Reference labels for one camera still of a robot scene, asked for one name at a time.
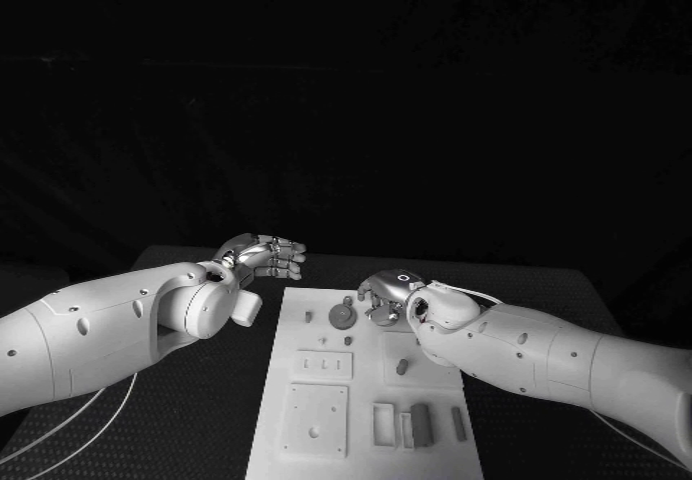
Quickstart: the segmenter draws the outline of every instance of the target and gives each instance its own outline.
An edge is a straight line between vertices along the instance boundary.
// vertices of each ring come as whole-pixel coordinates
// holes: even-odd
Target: table
[[[214,248],[153,246],[133,269],[208,260]],[[90,448],[44,478],[243,479],[264,390],[284,287],[355,289],[380,270],[404,268],[427,280],[489,293],[602,333],[622,335],[599,294],[576,270],[309,254],[303,280],[258,279],[264,306],[251,328],[176,351],[140,373],[129,404]],[[584,409],[514,395],[465,375],[466,398],[488,480],[690,478],[610,430]],[[67,457],[109,421],[130,386],[110,387],[73,424],[0,466],[25,479]],[[90,396],[32,409],[3,451],[29,444]]]

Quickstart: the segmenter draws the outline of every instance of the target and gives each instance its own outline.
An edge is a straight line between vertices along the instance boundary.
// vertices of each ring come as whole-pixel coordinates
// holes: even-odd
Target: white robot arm
[[[253,324],[256,276],[300,279],[303,244],[244,234],[214,260],[64,288],[0,318],[0,416],[94,392],[211,338]]]
[[[537,310],[482,308],[460,289],[387,270],[361,285],[371,320],[406,316],[421,348],[498,388],[622,421],[692,468],[692,351],[587,330]]]

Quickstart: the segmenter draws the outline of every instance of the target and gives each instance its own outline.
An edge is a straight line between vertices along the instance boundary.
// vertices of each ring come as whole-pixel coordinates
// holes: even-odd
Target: white board
[[[328,315],[329,310],[336,304],[342,303],[346,295],[351,295],[355,299],[354,307],[358,312],[358,320],[349,330],[341,331],[332,327]],[[378,327],[365,316],[368,307],[370,301],[358,302],[355,291],[300,288],[287,288],[284,291],[247,479],[483,479],[459,371],[456,371],[456,375],[449,374],[449,369],[430,362],[423,353],[419,353],[416,349],[411,352],[407,350],[406,354],[414,355],[414,362],[411,370],[407,371],[404,377],[410,372],[416,372],[413,368],[419,364],[426,365],[426,369],[430,368],[434,372],[439,372],[431,377],[439,379],[431,380],[429,378],[426,382],[419,382],[419,384],[411,382],[411,384],[407,383],[406,385],[388,385],[385,383],[388,357],[384,353],[384,347],[385,344],[390,345],[390,341],[385,342],[385,332],[401,332],[410,335],[413,335],[413,332],[406,320],[400,320],[393,327]],[[313,312],[310,323],[306,323],[306,311]],[[348,336],[352,337],[349,346],[344,341]],[[322,372],[316,375],[306,374],[306,372],[299,374],[300,364],[297,363],[297,358],[303,358],[300,355],[306,355],[305,352],[297,353],[299,351],[351,353],[351,378],[348,373],[339,371],[341,368],[336,370],[338,373],[332,371],[332,373],[325,375],[320,375]],[[400,354],[401,351],[394,352],[393,358]],[[342,357],[328,354],[326,357],[336,359],[348,358],[349,355]],[[430,365],[417,363],[419,360],[423,362],[423,358],[426,358]],[[326,365],[325,370],[331,370],[333,367],[329,366],[329,363]],[[457,378],[459,384],[450,385],[450,379],[455,378]],[[290,403],[293,384],[344,386],[348,388],[348,394],[345,394],[348,395],[348,412],[346,451],[344,452],[344,457],[323,457],[315,454],[310,449],[316,444],[310,444],[309,440],[319,440],[323,435],[323,430],[320,429],[318,438],[306,437],[310,428],[313,426],[320,427],[318,416],[310,417],[312,422],[306,420],[305,423],[300,423],[300,417],[286,414],[289,407],[292,405],[296,406],[296,403]],[[329,405],[332,407],[333,404],[328,401],[328,398],[331,401],[336,400],[328,394],[319,394],[318,396],[325,400],[319,400],[315,405],[325,404],[325,406]],[[411,405],[416,403],[429,405],[436,443],[429,448],[411,450],[410,433],[407,433],[407,442],[403,441],[401,425],[403,423],[408,425],[408,423],[403,421],[401,413],[408,413]],[[377,448],[374,445],[375,404],[394,405],[394,448]],[[463,442],[456,438],[452,416],[453,407],[459,407],[462,410],[468,433],[468,440]],[[296,428],[286,427],[290,422],[295,422],[293,425],[300,426]],[[282,443],[286,438],[283,437],[286,428],[289,428],[289,431],[303,435],[302,442],[308,442],[308,454],[292,455],[282,452],[282,450],[286,450],[283,448],[286,443]]]

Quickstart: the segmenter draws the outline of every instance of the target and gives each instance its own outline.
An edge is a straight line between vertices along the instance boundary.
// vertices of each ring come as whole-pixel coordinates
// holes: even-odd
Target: cable
[[[475,292],[473,290],[468,290],[466,288],[453,287],[452,285],[447,285],[446,283],[439,282],[437,280],[433,280],[433,282],[437,283],[439,285],[442,285],[443,287],[452,288],[453,290],[459,290],[460,292],[470,293],[472,295],[476,295],[481,298],[485,298],[486,300],[491,300],[496,304],[502,303],[495,297],[492,297],[491,295],[486,295],[485,293]]]
[[[98,393],[91,397],[90,401],[84,404],[83,408],[73,414],[73,416],[39,438],[36,439],[26,447],[21,448],[16,452],[0,459],[0,465],[8,463],[13,458],[22,455],[28,450],[31,450],[51,435],[58,433],[68,423],[81,415],[87,407],[94,403],[100,395],[104,393],[106,388],[103,388]]]
[[[635,442],[645,450],[649,450],[655,455],[658,455],[664,460],[671,462],[677,467],[681,467],[684,470],[688,472],[692,472],[692,470],[679,462],[677,462],[674,459],[668,458],[664,454],[661,454],[654,448],[646,446],[639,440],[630,437],[607,420],[603,418],[602,414],[590,410],[592,413],[602,419],[603,423],[632,442]]]
[[[26,480],[35,480],[39,478],[42,475],[45,475],[51,470],[58,468],[73,457],[75,457],[80,452],[94,443],[97,438],[101,436],[101,434],[106,432],[106,429],[111,425],[113,421],[116,420],[116,417],[120,414],[120,411],[123,410],[123,407],[126,406],[127,399],[130,398],[130,393],[133,393],[133,387],[135,387],[135,381],[137,380],[137,374],[133,375],[133,382],[130,383],[130,389],[127,390],[126,398],[123,399],[123,403],[120,404],[119,409],[116,410],[116,413],[113,414],[111,419],[109,420],[109,423],[104,425],[104,428],[98,431],[98,433],[94,435],[91,440],[80,447],[80,449],[70,455],[70,457],[64,458],[51,468],[47,468],[39,474],[36,474],[34,477],[28,478]]]

